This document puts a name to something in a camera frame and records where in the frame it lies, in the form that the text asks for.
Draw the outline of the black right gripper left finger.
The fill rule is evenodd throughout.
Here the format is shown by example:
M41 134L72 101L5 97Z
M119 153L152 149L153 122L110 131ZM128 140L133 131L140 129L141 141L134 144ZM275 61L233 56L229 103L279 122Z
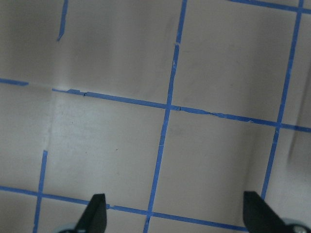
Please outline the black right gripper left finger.
M74 227L75 233L104 233L107 226L105 194L94 194Z

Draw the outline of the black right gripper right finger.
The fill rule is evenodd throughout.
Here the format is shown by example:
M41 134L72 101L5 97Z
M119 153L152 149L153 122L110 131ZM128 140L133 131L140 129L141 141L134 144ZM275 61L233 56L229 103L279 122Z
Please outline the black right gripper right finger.
M250 233L284 233L286 224L255 191L243 193L243 222Z

